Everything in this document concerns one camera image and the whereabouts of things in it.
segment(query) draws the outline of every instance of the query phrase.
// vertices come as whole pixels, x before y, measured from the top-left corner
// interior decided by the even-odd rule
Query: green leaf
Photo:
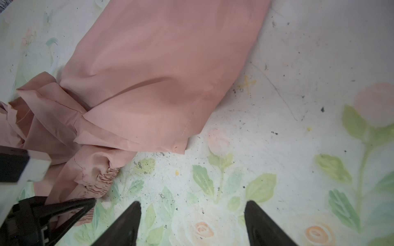
[[[239,223],[240,225],[242,225],[242,226],[245,226],[245,225],[246,225],[246,223],[245,223],[245,216],[244,216],[244,215],[238,216],[238,223]]]
[[[174,216],[175,200],[167,187],[164,187],[163,191],[160,193],[160,197],[159,215],[165,222],[168,222]]]
[[[231,166],[232,163],[232,153],[227,154],[224,158],[219,158],[219,168],[224,171],[226,168]]]
[[[20,193],[20,196],[18,197],[17,201],[23,200],[26,198],[26,191],[25,189],[22,190],[22,192]]]
[[[99,225],[99,220],[100,220],[100,215],[105,214],[105,209],[102,206],[100,201],[96,202],[95,209],[93,211],[93,220],[92,220],[92,226],[93,230],[95,231],[97,229],[97,226]]]
[[[333,213],[345,226],[360,232],[360,218],[350,204],[346,195],[337,189],[329,191],[328,203],[331,206]]]
[[[153,223],[156,219],[156,213],[153,208],[153,204],[150,204],[149,207],[147,208],[147,213],[145,215],[145,223],[150,228],[153,226]]]
[[[246,200],[256,203],[268,201],[273,196],[276,174],[262,174],[246,187]]]
[[[378,237],[368,243],[368,246],[393,246],[394,233],[386,237]]]
[[[371,127],[370,129],[370,144],[374,147],[394,140],[394,123],[385,127]]]
[[[392,221],[394,221],[394,202],[385,202],[372,211],[366,223],[372,226]]]
[[[211,150],[209,150],[210,155],[207,156],[208,162],[212,166],[217,166],[220,168],[220,170],[224,171],[227,167],[231,166],[232,163],[232,153],[227,154],[224,158],[220,158],[219,156],[215,155],[212,153]]]
[[[162,240],[162,243],[160,245],[161,246],[171,246],[172,245],[170,243],[170,236],[171,235],[174,235],[174,233],[172,231],[171,223],[169,223],[169,224],[167,224],[167,228],[164,229],[163,240]]]
[[[121,199],[117,182],[114,182],[112,184],[110,190],[111,190],[111,192],[110,192],[111,203],[112,203],[112,205],[115,205]]]
[[[211,150],[209,150],[209,153],[210,155],[207,156],[209,164],[211,164],[212,166],[219,166],[219,156],[212,153]]]
[[[143,180],[135,180],[131,183],[130,188],[128,189],[129,194],[131,195],[136,195],[138,192],[142,190],[144,187],[144,181]]]
[[[364,140],[364,134],[367,131],[368,124],[352,106],[345,105],[342,115],[342,125],[349,135],[361,141]]]
[[[394,193],[394,171],[383,177],[375,186],[376,191]]]
[[[227,208],[234,212],[240,207],[241,198],[239,196],[233,196],[229,203],[227,204]]]
[[[158,228],[151,230],[148,234],[146,242],[148,244],[153,244],[153,245],[159,244],[163,239],[163,230],[164,230],[164,226],[160,226]]]
[[[198,184],[198,186],[201,187],[205,194],[209,196],[213,196],[215,194],[214,183],[209,178],[205,167],[193,165],[193,179]]]
[[[134,167],[137,174],[150,174],[154,170],[156,162],[153,158],[144,158]]]
[[[223,193],[231,195],[235,193],[238,188],[241,186],[242,180],[242,171],[240,169],[236,169],[230,174],[230,177],[227,179],[227,182],[223,188]]]
[[[198,197],[195,196],[195,194],[188,192],[187,195],[187,202],[190,204],[195,204],[198,202]]]
[[[334,155],[320,154],[315,156],[315,162],[331,178],[339,182],[351,183],[352,178],[344,167],[341,159]]]
[[[74,234],[74,239],[82,244],[92,244],[93,240],[89,235],[89,230],[91,229],[91,227],[88,228],[86,224],[84,224],[80,228],[81,229]]]

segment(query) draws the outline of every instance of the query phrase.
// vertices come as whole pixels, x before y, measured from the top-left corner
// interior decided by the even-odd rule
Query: white surface
[[[50,49],[52,57],[59,56],[58,69],[52,73],[59,78],[76,44],[105,5],[101,0],[15,1],[10,24],[4,24],[5,15],[0,15],[0,100],[9,98],[18,63],[25,59],[27,47],[20,43],[28,27],[36,31],[35,42],[44,44],[50,38],[58,39],[59,51],[53,45]],[[277,182],[272,198],[260,206],[300,245],[322,245],[308,241],[305,232],[311,226],[321,227],[329,234],[324,245],[368,245],[377,237],[393,233],[394,220],[390,216],[394,206],[386,206],[388,221],[368,224],[379,204],[390,205],[394,201],[392,192],[371,192],[382,177],[394,170],[393,142],[376,148],[368,158],[362,182],[363,195],[367,196],[360,213],[360,233],[341,223],[329,204],[329,191],[334,189],[344,192],[353,206],[356,204],[354,189],[358,186],[364,148],[361,141],[347,133],[341,118],[344,105],[353,106],[363,89],[377,82],[393,86],[393,13],[392,0],[274,0],[240,78],[202,133],[190,139],[186,155],[139,153],[135,162],[154,158],[154,171],[138,174],[133,163],[126,166],[124,174],[115,181],[116,192],[112,189],[103,199],[105,210],[101,210],[98,222],[73,228],[61,245],[91,244],[136,199],[142,202],[142,218],[147,207],[153,205],[157,217],[152,228],[166,226],[161,245],[208,245],[207,238],[192,240],[200,222],[212,229],[214,236],[209,240],[220,242],[216,245],[245,245],[245,228],[234,222],[239,220],[246,202],[243,186],[247,188],[265,173],[275,174]],[[391,117],[390,102],[377,103],[372,109],[381,111],[386,107],[384,116]],[[207,160],[207,134],[214,128],[223,133],[229,143],[227,152],[234,156],[234,164],[223,176]],[[339,183],[324,173],[314,161],[318,154],[339,157],[353,178],[352,185]],[[226,186],[237,170],[243,174],[240,187],[215,204],[195,183],[192,165],[207,169],[215,197],[221,178]],[[144,181],[142,190],[130,194],[133,182],[138,180]],[[170,223],[160,212],[164,186],[173,195],[177,208]],[[115,201],[116,193],[121,201],[111,203],[109,199]],[[189,193],[199,199],[197,204],[189,205]],[[241,206],[235,212],[227,209],[232,196],[241,198]],[[210,216],[202,216],[201,210]],[[144,243],[151,229],[139,231],[140,243]]]

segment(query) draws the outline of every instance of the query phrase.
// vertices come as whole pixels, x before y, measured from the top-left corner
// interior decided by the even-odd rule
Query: yellow stain
[[[238,89],[243,89],[244,87],[246,87],[247,94],[250,95],[249,86],[252,86],[255,83],[257,83],[257,80],[249,81],[248,75],[245,75],[244,80],[245,80],[245,83],[238,85]]]

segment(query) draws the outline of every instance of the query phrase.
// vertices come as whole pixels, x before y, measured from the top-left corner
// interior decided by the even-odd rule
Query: pink fabric
[[[137,151],[184,153],[241,71],[268,5],[111,0],[59,84],[39,74],[3,104],[0,144],[50,154],[35,186],[47,203],[103,196]]]

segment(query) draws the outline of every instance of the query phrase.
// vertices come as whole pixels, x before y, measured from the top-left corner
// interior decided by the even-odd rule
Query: stain
[[[244,87],[246,87],[247,94],[250,95],[250,88],[249,87],[254,85],[255,83],[257,83],[257,80],[249,81],[248,75],[245,75],[244,80],[245,80],[245,83],[238,85],[237,87],[240,91],[243,91]]]
[[[305,119],[305,115],[307,115],[307,113],[308,113],[308,110],[305,112],[305,114],[302,116],[302,119],[301,119],[301,121],[303,121],[304,119]]]

